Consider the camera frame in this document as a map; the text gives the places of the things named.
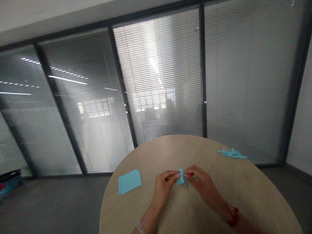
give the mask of blue paper crane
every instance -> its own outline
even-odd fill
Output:
[[[218,152],[220,152],[223,156],[227,156],[227,157],[232,157],[232,158],[248,158],[245,156],[242,156],[241,153],[238,152],[238,150],[235,150],[234,147],[232,148],[231,151],[226,151],[224,150],[225,148],[223,147],[223,150],[218,150]]]

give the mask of red string bracelet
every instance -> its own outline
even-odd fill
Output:
[[[230,210],[230,208],[228,207],[228,205],[227,205],[227,203],[225,203],[225,205],[227,206],[227,208],[228,208],[228,211],[230,212],[230,214],[231,214],[231,216],[232,216],[232,220],[230,220],[230,221],[226,221],[226,220],[224,220],[224,219],[222,219],[224,222],[226,222],[231,228],[232,227],[235,227],[236,226],[236,224],[237,224],[237,222],[238,222],[238,220],[239,220],[239,215],[238,215],[238,212],[239,212],[239,210],[236,208],[236,207],[234,207],[234,215],[232,214],[232,212],[231,212],[231,210]]]

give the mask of white bracelet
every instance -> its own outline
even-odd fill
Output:
[[[136,228],[140,234],[147,234],[139,220],[136,221]]]

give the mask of person's left hand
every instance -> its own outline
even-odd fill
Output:
[[[154,197],[152,200],[154,207],[159,209],[164,208],[173,184],[181,177],[178,173],[179,171],[165,171],[156,177]]]

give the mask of metal window frame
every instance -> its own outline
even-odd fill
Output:
[[[116,41],[115,41],[114,34],[112,31],[112,25],[120,24],[123,22],[139,20],[139,19],[143,19],[143,18],[147,18],[147,17],[159,15],[159,14],[169,13],[169,12],[176,11],[176,10],[183,9],[183,8],[187,8],[190,6],[199,5],[200,39],[201,39],[201,42],[200,42],[200,44],[201,44],[201,75],[202,75],[202,96],[203,96],[203,122],[204,122],[203,131],[204,131],[204,137],[207,138],[207,111],[206,111],[206,104],[204,103],[206,101],[206,67],[205,67],[206,61],[205,61],[204,7],[205,7],[205,3],[207,3],[207,2],[217,2],[217,1],[218,0],[206,0],[206,1],[205,0],[182,0],[179,2],[174,2],[174,3],[150,8],[147,10],[127,14],[124,16],[106,19],[106,20],[95,22],[95,23],[87,24],[84,26],[79,26],[76,28],[60,31],[57,33],[51,33],[51,34],[48,34],[45,36],[40,36],[40,37],[24,40],[21,42],[13,43],[10,45],[2,46],[2,47],[0,47],[0,52],[5,51],[5,50],[14,49],[17,47],[22,47],[22,46],[29,45],[29,44],[37,45],[38,42],[42,42],[45,40],[55,39],[55,38],[67,36],[70,34],[82,33],[82,32],[87,32],[87,31],[91,31],[94,29],[98,29],[98,28],[107,27],[109,29],[109,34],[110,34],[110,38],[111,38],[111,45],[113,48],[114,59],[115,59],[116,67],[117,67],[119,81],[121,84],[121,89],[123,89],[123,100],[124,100],[124,103],[126,104],[125,110],[129,112],[129,110],[128,110],[128,99],[127,99],[127,95],[125,95],[125,93],[124,93],[125,87],[124,87],[124,83],[123,83],[123,75],[122,75],[122,71],[121,71],[121,67],[120,67],[118,52],[116,49]],[[306,64],[306,58],[307,58],[309,43],[311,40],[312,15],[309,15],[309,18],[310,18],[309,24],[305,25],[303,27],[302,33],[300,34],[300,37],[301,37],[300,42],[302,44],[298,45],[298,52],[297,52],[297,56],[296,56],[298,58],[298,60],[295,64],[295,67],[299,69],[299,72],[293,74],[292,85],[294,86],[294,88],[292,88],[290,90],[290,96],[289,96],[289,101],[288,101],[289,106],[288,106],[288,111],[287,111],[287,119],[285,120],[285,129],[287,129],[287,130],[285,131],[285,134],[282,136],[282,140],[281,140],[280,160],[279,160],[278,164],[268,164],[267,166],[272,166],[272,165],[273,166],[280,166],[280,165],[284,166],[286,163],[289,143],[290,143],[290,139],[291,139],[291,133],[292,133],[292,129],[293,129],[294,117],[295,117],[296,107],[297,107],[297,102],[298,102],[298,96],[299,96],[299,92],[300,92],[300,86],[301,86],[304,68],[305,68],[305,64]],[[41,62],[42,62],[43,67],[48,67],[48,64],[46,63],[46,61],[43,60]],[[58,100],[56,98],[55,98],[55,102],[56,102],[56,105],[59,109],[59,112],[60,112],[60,115],[62,117],[64,126],[66,128],[66,131],[70,137],[71,131],[69,129],[67,129],[66,123],[64,121],[62,108],[60,108],[60,106],[58,104]],[[136,143],[137,141],[135,138],[135,132],[133,129],[131,114],[128,113],[127,116],[128,116],[128,121],[129,121],[129,127],[131,130],[133,144],[134,144],[134,147],[137,147],[137,143]],[[17,141],[18,145],[20,146],[18,139],[19,139],[18,137],[15,137],[15,140]],[[76,153],[78,148],[77,148],[77,146],[75,146],[74,140],[72,137],[70,137],[70,140],[71,140],[72,146],[74,148],[74,151]],[[24,150],[22,151],[22,153],[24,154],[25,159],[29,158],[27,156],[27,153],[25,153]],[[85,172],[86,175],[92,175],[92,173],[89,173],[89,174],[86,173],[87,171],[86,171],[86,169],[84,169],[83,158],[81,156],[79,156],[79,153],[76,153],[76,157],[77,157],[78,163],[82,169],[82,172]],[[30,160],[26,160],[26,161],[30,166],[31,161]]]

